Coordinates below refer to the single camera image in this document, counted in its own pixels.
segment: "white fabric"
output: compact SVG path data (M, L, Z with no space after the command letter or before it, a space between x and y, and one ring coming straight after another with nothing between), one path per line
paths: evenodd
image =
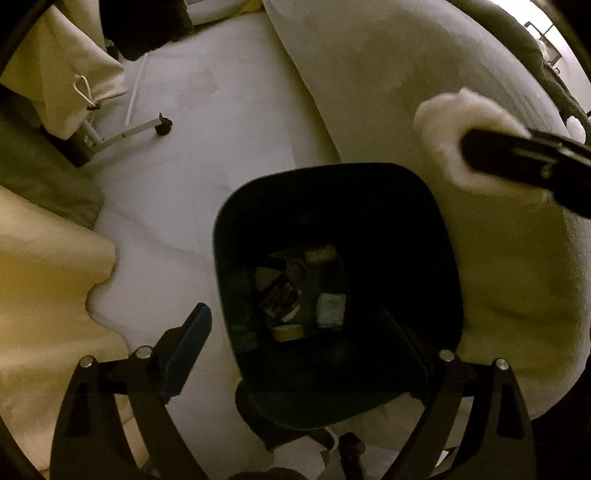
M99 0L59 0L24 38L0 83L30 99L46 130L69 138L88 114L88 103L74 90L84 75L94 103L122 95L124 70L105 50ZM86 94L83 82L78 88Z
M320 452L326 450L310 437L302 437L276 449L270 468L288 468L316 480L324 471L324 459Z
M569 131L570 138L579 143L585 143L587 140L587 133L583 128L581 120L574 116L570 116L566 119L566 130Z
M530 138L531 134L507 110L463 88L442 93L418 107L414 127L423 146L450 182L467 192L519 197L528 203L545 200L544 190L473 171L462 158L460 142L468 130L479 128Z
M540 47L544 60L550 61L550 54L548 53L548 47L546 47L546 44L541 40L538 40L538 46Z
M528 128L566 135L556 106L498 40L445 0L264 3L341 159L395 162L435 195L465 303L459 356L507 358L530 416L546 412L589 355L589 222L554 203L524 206L452 185L413 118L425 100L468 87ZM401 397L339 427L399 450L421 411ZM450 443L461 431L458 424Z
M187 12L193 25L215 22L240 13L249 0L197 0L187 2Z

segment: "black metal bracket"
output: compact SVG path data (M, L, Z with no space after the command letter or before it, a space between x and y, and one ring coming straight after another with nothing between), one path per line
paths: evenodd
M490 366L468 364L450 351L439 357L439 388L382 480L537 479L531 423L509 363L500 358ZM474 402L454 464L431 477L463 397ZM346 453L341 461L347 480L365 480L359 452Z
M44 480L22 452L4 421L0 418L0 472L2 478L15 480Z
M211 311L199 304L182 327L167 330L154 348L142 346L129 358L113 362L83 357L57 419L51 450L52 480L155 478L135 464L115 394L129 397L160 478L206 480L165 404L182 390L211 327Z

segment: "dark cloth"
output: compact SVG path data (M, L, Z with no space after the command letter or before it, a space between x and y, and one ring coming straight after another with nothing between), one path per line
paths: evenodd
M591 452L591 358L574 387L531 426L539 479L582 478Z
M562 79L544 60L538 43L513 16L490 0L447 0L486 28L532 74L552 99L563 122L577 118L591 145L591 122Z
M70 164L41 132L0 105L0 185L85 228L103 206L97 185Z
M271 468L266 472L241 472L228 480L308 480L304 475L288 468Z
M99 0L103 34L127 60L137 60L193 28L184 0Z
M257 411L243 381L236 388L235 402L236 409L244 422L265 443L265 447L269 451L304 436L314 439L327 450L331 450L335 446L333 436L326 429L290 430L267 420Z

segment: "gray fabric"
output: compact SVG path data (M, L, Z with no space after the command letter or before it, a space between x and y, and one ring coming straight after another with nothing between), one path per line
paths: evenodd
M99 188L42 135L0 108L0 185L56 215L92 228L103 205Z
M458 353L506 357L532 417L574 385L589 355L591 223L554 203L471 194L448 182L413 129L419 104L467 87L524 125L567 135L527 69L446 0L264 0L343 161L392 162L433 192L465 307ZM400 398L346 428L400 449L420 409ZM461 422L450 446L461 434Z
M577 118L591 145L591 122L562 79L544 60L534 37L514 17L491 0L447 0L492 33L534 76L558 107L563 122Z

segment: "tape roll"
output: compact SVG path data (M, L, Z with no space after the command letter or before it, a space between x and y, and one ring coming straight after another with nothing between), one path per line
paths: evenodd
M304 328L302 325L281 325L273 328L273 338L278 342L289 342L304 338Z

